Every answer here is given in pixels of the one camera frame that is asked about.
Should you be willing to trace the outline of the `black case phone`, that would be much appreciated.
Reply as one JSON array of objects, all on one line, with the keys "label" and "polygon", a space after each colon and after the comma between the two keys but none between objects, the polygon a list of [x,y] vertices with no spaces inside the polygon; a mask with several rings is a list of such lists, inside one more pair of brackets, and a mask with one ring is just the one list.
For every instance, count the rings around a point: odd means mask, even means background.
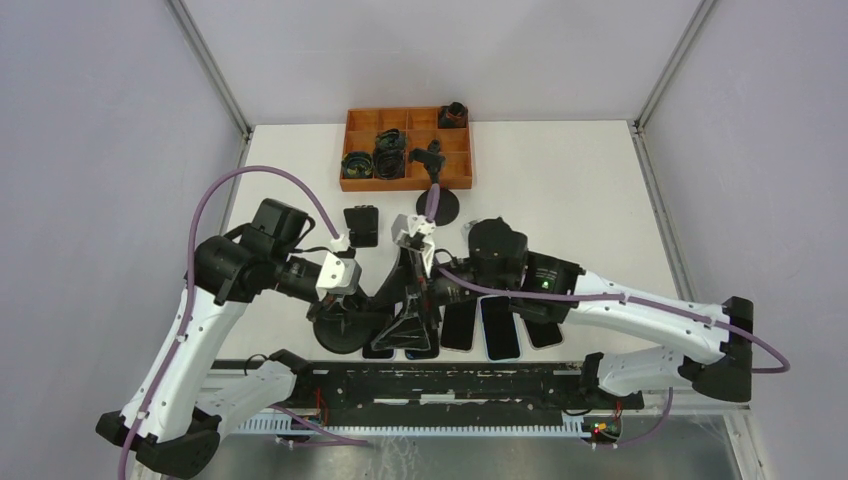
[{"label": "black case phone", "polygon": [[440,349],[438,347],[430,348],[427,350],[405,350],[404,356],[407,360],[410,361],[426,361],[426,360],[434,360],[440,354]]}]

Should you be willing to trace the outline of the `round base stand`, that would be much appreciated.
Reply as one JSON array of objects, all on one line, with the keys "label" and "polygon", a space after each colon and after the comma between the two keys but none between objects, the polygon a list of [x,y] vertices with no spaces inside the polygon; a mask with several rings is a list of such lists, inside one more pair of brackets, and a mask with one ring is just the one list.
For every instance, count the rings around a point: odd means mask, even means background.
[{"label": "round base stand", "polygon": [[410,163],[419,163],[424,167],[431,186],[416,201],[416,213],[433,217],[436,225],[446,226],[453,223],[460,212],[458,197],[441,183],[441,172],[446,164],[446,156],[441,153],[441,142],[431,140],[426,148],[414,148],[408,156]]},{"label": "round base stand", "polygon": [[389,325],[395,316],[395,307],[402,302],[403,284],[398,267],[399,254],[395,254],[389,273],[371,299],[370,312],[353,321],[318,321],[312,323],[313,334],[318,343],[335,354],[350,354],[365,346]]}]

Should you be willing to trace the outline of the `lavender case phone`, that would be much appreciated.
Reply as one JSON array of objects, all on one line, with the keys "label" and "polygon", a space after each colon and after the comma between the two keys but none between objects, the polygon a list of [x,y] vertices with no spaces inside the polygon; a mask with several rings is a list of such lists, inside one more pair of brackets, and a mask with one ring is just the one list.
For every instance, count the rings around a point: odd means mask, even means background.
[{"label": "lavender case phone", "polygon": [[386,349],[375,351],[371,348],[364,347],[361,351],[361,354],[365,360],[384,361],[392,360],[395,357],[395,350]]}]

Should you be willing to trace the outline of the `white pink case phone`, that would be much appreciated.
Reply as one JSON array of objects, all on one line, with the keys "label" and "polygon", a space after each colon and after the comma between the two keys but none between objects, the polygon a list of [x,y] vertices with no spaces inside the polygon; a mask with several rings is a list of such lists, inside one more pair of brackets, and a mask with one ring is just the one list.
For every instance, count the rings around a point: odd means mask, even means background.
[{"label": "white pink case phone", "polygon": [[458,352],[473,349],[477,315],[476,301],[447,305],[444,310],[440,346]]}]

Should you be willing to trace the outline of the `small black folding stand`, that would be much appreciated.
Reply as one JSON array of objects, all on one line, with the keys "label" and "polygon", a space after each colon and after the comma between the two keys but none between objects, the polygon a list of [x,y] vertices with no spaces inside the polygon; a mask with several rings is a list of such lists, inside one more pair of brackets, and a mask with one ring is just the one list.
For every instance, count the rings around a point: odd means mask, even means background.
[{"label": "small black folding stand", "polygon": [[358,205],[343,210],[350,245],[355,248],[374,248],[379,244],[379,209],[373,205]]}]

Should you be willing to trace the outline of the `blue case phone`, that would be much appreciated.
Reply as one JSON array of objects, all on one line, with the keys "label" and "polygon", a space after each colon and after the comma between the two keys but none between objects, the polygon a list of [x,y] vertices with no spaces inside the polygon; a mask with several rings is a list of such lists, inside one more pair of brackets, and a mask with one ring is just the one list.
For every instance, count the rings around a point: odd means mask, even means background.
[{"label": "blue case phone", "polygon": [[507,297],[487,297],[480,301],[486,355],[489,361],[516,361],[521,354],[513,313]]}]

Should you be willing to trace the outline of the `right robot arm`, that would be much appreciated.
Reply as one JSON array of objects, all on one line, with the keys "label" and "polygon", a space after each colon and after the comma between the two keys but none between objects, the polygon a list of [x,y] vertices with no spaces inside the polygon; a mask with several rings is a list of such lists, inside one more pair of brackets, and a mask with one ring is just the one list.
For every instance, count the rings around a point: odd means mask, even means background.
[{"label": "right robot arm", "polygon": [[412,295],[425,310],[484,297],[505,297],[510,312],[535,323],[605,328],[651,342],[624,354],[586,356],[580,400],[602,408],[643,390],[691,387],[709,398],[752,398],[754,305],[732,296],[721,304],[690,303],[626,287],[582,266],[532,252],[525,234],[502,218],[472,222],[468,257],[437,265],[435,227],[398,217],[398,257],[372,299],[396,304]]}]

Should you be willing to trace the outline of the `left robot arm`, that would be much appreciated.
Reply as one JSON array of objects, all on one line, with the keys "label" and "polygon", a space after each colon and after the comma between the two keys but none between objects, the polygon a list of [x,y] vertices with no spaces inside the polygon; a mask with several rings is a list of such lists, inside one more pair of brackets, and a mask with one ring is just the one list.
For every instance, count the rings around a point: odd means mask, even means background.
[{"label": "left robot arm", "polygon": [[137,393],[102,414],[97,433],[153,472],[191,479],[262,410],[283,401],[306,405],[313,379],[278,354],[216,393],[201,388],[224,340],[263,291],[316,307],[358,294],[361,267],[352,257],[329,253],[316,264],[295,256],[314,225],[306,212],[265,199],[251,222],[190,248],[193,269],[166,341]]}]

